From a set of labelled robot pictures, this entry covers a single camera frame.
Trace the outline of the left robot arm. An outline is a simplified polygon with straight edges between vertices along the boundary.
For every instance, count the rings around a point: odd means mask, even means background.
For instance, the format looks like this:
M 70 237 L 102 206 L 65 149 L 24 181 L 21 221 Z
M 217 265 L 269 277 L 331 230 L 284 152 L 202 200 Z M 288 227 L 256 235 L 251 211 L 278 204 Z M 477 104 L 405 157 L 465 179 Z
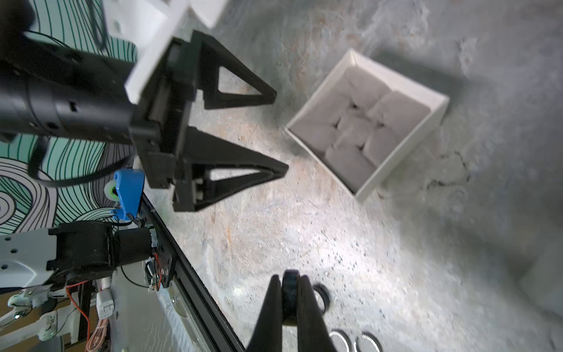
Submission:
M 34 19 L 27 1 L 1 3 L 1 136 L 38 136 L 27 171 L 38 185 L 78 186 L 128 168 L 123 158 L 88 175 L 47 180 L 40 171 L 53 137 L 132 145 L 149 185 L 173 188 L 177 212 L 201 211 L 286 175 L 281 161 L 189 125 L 198 91 L 207 109 L 269 105 L 277 96 L 217 39 L 195 31 L 190 41 L 167 44 L 132 104 L 120 85 L 129 64 L 31 40 Z

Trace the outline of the white gift box bow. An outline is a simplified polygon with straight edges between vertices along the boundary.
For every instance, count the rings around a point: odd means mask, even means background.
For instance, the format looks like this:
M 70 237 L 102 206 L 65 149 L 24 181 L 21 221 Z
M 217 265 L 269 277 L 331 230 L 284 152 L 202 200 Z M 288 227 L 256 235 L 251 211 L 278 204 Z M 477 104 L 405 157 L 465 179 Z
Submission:
M 549 248 L 519 284 L 536 305 L 562 317 L 562 246 Z

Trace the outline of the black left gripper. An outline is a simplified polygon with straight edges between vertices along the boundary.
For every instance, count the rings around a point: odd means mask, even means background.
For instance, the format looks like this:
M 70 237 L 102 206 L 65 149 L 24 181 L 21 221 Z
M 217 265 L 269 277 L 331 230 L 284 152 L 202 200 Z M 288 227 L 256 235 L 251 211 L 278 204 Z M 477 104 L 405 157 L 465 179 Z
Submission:
M 194 84 L 206 110 L 271 105 L 277 91 L 214 37 L 194 31 Z M 289 166 L 262 153 L 187 127 L 194 86 L 177 71 L 189 43 L 175 38 L 157 64 L 130 121 L 129 133 L 146 179 L 154 189 L 174 184 L 176 212 L 197 212 L 238 192 L 283 178 Z

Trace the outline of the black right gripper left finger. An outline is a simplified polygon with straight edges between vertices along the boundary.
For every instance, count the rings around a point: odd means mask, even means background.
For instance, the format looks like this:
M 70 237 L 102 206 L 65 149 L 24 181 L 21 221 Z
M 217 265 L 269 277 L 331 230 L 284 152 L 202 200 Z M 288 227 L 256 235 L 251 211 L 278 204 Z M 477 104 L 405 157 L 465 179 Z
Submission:
M 262 308 L 246 348 L 253 351 L 282 351 L 282 291 L 279 276 L 271 277 Z

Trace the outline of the blue left clamp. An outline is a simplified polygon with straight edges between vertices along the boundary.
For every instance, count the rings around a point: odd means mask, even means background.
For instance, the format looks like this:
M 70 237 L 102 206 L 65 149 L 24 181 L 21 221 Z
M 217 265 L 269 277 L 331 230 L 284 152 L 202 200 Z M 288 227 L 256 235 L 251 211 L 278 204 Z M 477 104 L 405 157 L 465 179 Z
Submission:
M 114 179 L 104 187 L 106 197 L 118 204 L 111 210 L 111 217 L 120 221 L 136 219 L 143 189 L 145 173 L 137 169 L 121 169 L 114 173 Z

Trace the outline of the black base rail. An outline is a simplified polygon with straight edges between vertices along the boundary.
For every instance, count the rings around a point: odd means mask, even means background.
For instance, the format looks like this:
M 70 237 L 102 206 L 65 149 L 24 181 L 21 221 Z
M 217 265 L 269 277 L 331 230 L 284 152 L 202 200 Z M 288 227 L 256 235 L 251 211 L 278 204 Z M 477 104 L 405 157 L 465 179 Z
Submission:
M 205 287 L 148 197 L 142 195 L 141 215 L 158 239 L 163 266 L 162 285 L 175 314 L 205 351 L 244 351 L 242 342 Z

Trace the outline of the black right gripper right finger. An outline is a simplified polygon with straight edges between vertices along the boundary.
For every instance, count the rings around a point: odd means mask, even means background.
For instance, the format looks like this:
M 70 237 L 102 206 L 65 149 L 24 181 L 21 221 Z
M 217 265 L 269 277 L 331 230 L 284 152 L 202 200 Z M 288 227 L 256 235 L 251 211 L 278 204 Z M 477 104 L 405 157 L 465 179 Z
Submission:
M 299 278 L 297 320 L 298 351 L 336 351 L 308 276 Z

